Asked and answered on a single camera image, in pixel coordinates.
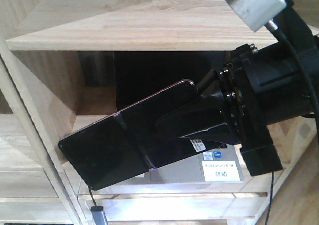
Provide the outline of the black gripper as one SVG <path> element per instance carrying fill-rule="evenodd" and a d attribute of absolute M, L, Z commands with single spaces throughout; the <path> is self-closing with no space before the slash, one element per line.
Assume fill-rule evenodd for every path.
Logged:
<path fill-rule="evenodd" d="M 230 52 L 221 76 L 235 93 L 235 126 L 251 176 L 282 169 L 268 125 L 298 116 L 319 117 L 319 39 L 295 12 L 292 0 L 273 18 L 275 44 L 243 45 Z M 197 84 L 200 95 L 217 95 L 220 80 L 211 70 Z M 237 135 L 218 108 L 185 105 L 155 122 L 170 139 L 237 144 Z"/>

